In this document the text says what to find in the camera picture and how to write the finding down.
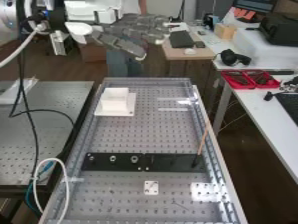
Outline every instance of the metal table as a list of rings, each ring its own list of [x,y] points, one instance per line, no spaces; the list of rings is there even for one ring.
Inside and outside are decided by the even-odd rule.
[[[137,93],[134,117],[93,115],[106,87],[129,87]],[[67,163],[68,176],[76,181],[69,183],[63,223],[247,223],[212,130],[202,172],[81,170],[85,155],[94,152],[196,154],[206,120],[189,79],[105,79]],[[158,195],[145,195],[145,181],[158,181]],[[57,222],[64,200],[65,183],[60,182],[40,223]]]
[[[0,89],[11,84],[0,82]],[[28,94],[29,107],[59,110],[79,124],[92,86],[93,82],[39,82]],[[25,115],[8,118],[11,108],[0,106],[0,192],[4,197],[8,197],[8,192],[24,193],[35,158],[35,139],[28,118]],[[24,103],[17,106],[19,111],[24,111]],[[39,159],[43,160],[57,156],[64,149],[72,124],[64,116],[51,112],[35,112],[32,117],[40,143]],[[39,187],[48,186],[51,175],[52,171]]]

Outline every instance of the wire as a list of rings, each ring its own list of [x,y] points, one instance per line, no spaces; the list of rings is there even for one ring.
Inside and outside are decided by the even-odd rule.
[[[24,72],[25,72],[25,50],[21,51],[21,54],[17,57],[17,65],[19,65],[19,75],[20,75],[20,91],[21,91],[21,95],[24,98],[24,105],[25,105],[25,114],[31,123],[31,128],[32,128],[32,133],[33,133],[33,137],[35,137],[35,146],[36,146],[36,153],[35,153],[35,163],[33,163],[33,168],[32,168],[32,173],[31,175],[33,176],[33,172],[36,169],[36,165],[37,165],[37,161],[39,161],[39,137],[37,137],[37,132],[36,132],[36,127],[35,127],[35,122],[31,116],[31,112],[29,112],[29,104],[28,104],[28,100],[27,100],[27,94],[25,94],[25,89],[24,89]]]
[[[4,67],[12,60],[13,58],[23,52],[25,47],[28,46],[29,42],[32,41],[35,35],[37,34],[37,30],[35,30],[25,41],[21,43],[20,47],[15,50],[15,52],[0,62],[0,68]]]
[[[212,14],[214,15],[216,12],[216,6],[217,6],[217,0],[213,1],[213,8],[212,8]]]
[[[72,123],[72,126],[75,127],[75,122],[71,118],[71,116],[68,114],[65,114],[64,112],[61,111],[57,111],[57,110],[51,110],[51,109],[36,109],[36,110],[29,110],[29,112],[52,112],[52,113],[57,113],[57,114],[61,114],[63,116],[65,116],[69,120],[69,122]],[[21,114],[27,113],[27,111],[21,111],[19,112],[17,114],[12,115],[12,117],[17,117],[20,116]]]
[[[220,130],[220,132],[221,132],[228,126],[230,126],[236,121],[238,121],[242,117],[245,117],[245,115],[246,115],[246,113],[242,114],[238,118],[236,118],[230,123],[228,123],[228,124],[225,125],[225,127]]]
[[[39,180],[39,169],[41,167],[41,165],[48,162],[48,161],[56,161],[59,162],[59,164],[61,165],[63,167],[63,173],[64,173],[64,180],[65,180],[65,188],[67,188],[67,198],[65,198],[65,204],[64,204],[64,209],[63,209],[63,213],[61,213],[61,216],[60,216],[60,219],[57,221],[57,224],[60,224],[64,220],[64,217],[65,217],[65,214],[67,214],[67,210],[68,210],[68,205],[69,205],[69,182],[68,182],[68,173],[67,173],[67,168],[65,168],[65,165],[63,163],[63,161],[57,158],[49,158],[49,159],[44,159],[39,165],[37,165],[37,168],[35,170],[35,175],[33,175],[33,195],[35,195],[35,202],[36,202],[36,205],[37,205],[37,208],[40,210],[40,212],[43,213],[44,210],[40,206],[40,202],[39,202],[39,197],[37,197],[37,190],[36,190],[36,183],[37,183],[37,180]]]
[[[228,106],[228,108],[226,108],[226,110],[229,110],[236,104],[238,104],[240,102],[236,100],[236,101],[233,101],[230,104],[229,104],[229,106]]]
[[[31,208],[31,210],[40,215],[40,211],[32,206],[31,204],[31,200],[29,200],[29,196],[31,196],[31,192],[32,192],[32,187],[33,187],[33,183],[29,184],[29,187],[27,189],[27,192],[25,192],[25,203],[28,205],[28,207]]]

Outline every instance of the monitor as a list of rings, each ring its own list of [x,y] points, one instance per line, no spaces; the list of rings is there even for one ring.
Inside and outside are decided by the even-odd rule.
[[[234,7],[261,13],[273,11],[277,0],[234,0]]]

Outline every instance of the black box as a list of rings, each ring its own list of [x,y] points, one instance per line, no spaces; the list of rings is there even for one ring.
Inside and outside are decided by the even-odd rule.
[[[269,14],[259,30],[271,44],[298,46],[298,14]]]

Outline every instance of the table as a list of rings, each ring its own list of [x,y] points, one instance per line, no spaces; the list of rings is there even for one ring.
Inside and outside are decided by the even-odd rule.
[[[206,46],[212,49],[212,51],[216,54],[220,54],[224,50],[232,49],[236,53],[241,54],[241,50],[237,49],[236,45],[233,44],[232,40],[222,40],[221,38],[217,37],[217,35],[209,31],[205,30],[202,27],[190,27],[190,30],[193,33],[196,33],[197,36],[200,36],[201,40],[206,44]],[[205,36],[201,36],[197,34],[197,31],[204,30],[206,32]],[[295,70],[297,65],[293,62],[289,62],[287,60],[271,60],[271,61],[261,61],[253,59],[251,63],[249,66],[245,66],[243,64],[237,64],[236,66],[230,67],[226,66],[222,61],[221,57],[217,56],[216,59],[213,60],[213,65],[216,67],[217,73],[214,76],[210,77],[210,85],[213,91],[209,94],[209,101],[206,105],[206,110],[208,114],[210,115],[214,102],[216,102],[216,96],[217,96],[217,91],[218,91],[218,86],[221,82],[221,71],[224,70],[246,70],[246,69],[257,69],[257,70],[266,70],[266,71],[287,71],[287,70]]]
[[[106,87],[129,87],[137,93],[134,117],[93,115]],[[208,120],[200,93],[189,79],[105,79],[67,163],[71,182],[65,223],[225,222],[246,224],[213,131],[209,129],[201,172],[85,171],[89,153],[194,154]],[[144,192],[145,181],[158,181],[158,196]],[[190,196],[190,185],[201,189]],[[60,183],[40,223],[55,223],[65,200]]]
[[[293,76],[274,76],[274,78],[278,81],[285,82],[291,80]],[[273,93],[281,92],[278,89],[236,90],[230,88],[230,85],[225,82],[213,129],[216,135],[218,135],[233,93],[243,106],[247,115],[255,123],[267,143],[270,144],[279,160],[282,161],[293,179],[298,183],[298,126],[291,120],[275,97],[269,102],[263,100],[267,91],[271,91]]]
[[[193,32],[190,32],[189,34],[194,41],[201,41],[201,38]],[[216,54],[209,49],[209,47],[205,47],[205,48],[194,47],[193,49],[197,51],[197,54],[186,55],[184,48],[173,48],[170,45],[170,40],[169,39],[165,40],[165,43],[162,44],[162,50],[164,50],[165,58],[170,62],[168,74],[170,74],[173,61],[184,61],[182,73],[185,75],[189,61],[212,60],[216,56]]]
[[[9,87],[12,82],[0,82],[0,89]],[[93,82],[39,82],[28,94],[31,109],[52,109],[67,113],[73,119],[75,128],[80,128],[88,107]],[[31,177],[35,141],[25,115],[8,118],[9,106],[0,106],[0,195],[15,197],[24,194]],[[24,111],[24,103],[16,112]],[[51,112],[32,113],[36,125],[40,156],[43,160],[57,156],[65,147],[72,132],[69,120]],[[52,171],[39,188],[49,191]]]

